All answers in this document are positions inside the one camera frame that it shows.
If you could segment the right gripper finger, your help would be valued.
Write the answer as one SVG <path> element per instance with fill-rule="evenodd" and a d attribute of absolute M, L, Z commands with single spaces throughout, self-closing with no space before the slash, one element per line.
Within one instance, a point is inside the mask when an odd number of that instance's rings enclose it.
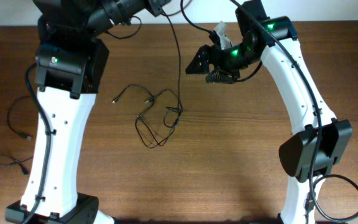
<path fill-rule="evenodd" d="M 209 73 L 205 80 L 207 83 L 234 84 L 240 78 L 238 70 L 225 71 L 220 68 Z"/>
<path fill-rule="evenodd" d="M 204 45 L 199 48 L 190 64 L 186 67 L 186 74 L 201 75 L 209 73 L 209 53 L 211 47 Z"/>

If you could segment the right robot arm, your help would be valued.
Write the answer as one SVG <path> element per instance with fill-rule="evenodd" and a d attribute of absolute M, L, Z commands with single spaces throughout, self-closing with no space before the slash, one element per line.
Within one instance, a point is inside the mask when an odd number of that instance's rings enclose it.
<path fill-rule="evenodd" d="M 339 163 L 352 136 L 352 126 L 340 121 L 324 102 L 303 59 L 298 34 L 286 17 L 270 18 L 260 1 L 246 1 L 235 11 L 242 42 L 233 45 L 224 23 L 209 32 L 211 45 L 200 47 L 187 66 L 188 74 L 203 74 L 208 83 L 235 84 L 239 72 L 256 63 L 273 77 L 287 109 L 292 137 L 279 149 L 288 175 L 284 207 L 278 223 L 314 223 L 321 212 L 318 194 Z"/>

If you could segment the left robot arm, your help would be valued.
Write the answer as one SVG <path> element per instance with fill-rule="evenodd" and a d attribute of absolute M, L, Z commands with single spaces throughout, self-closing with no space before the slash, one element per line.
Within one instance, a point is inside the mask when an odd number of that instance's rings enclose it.
<path fill-rule="evenodd" d="M 113 223 L 95 196 L 77 190 L 85 126 L 109 50 L 99 36 L 141 10 L 162 13 L 160 0 L 35 0 L 40 45 L 27 88 L 39 112 L 34 158 L 21 199 L 6 208 L 11 223 Z"/>

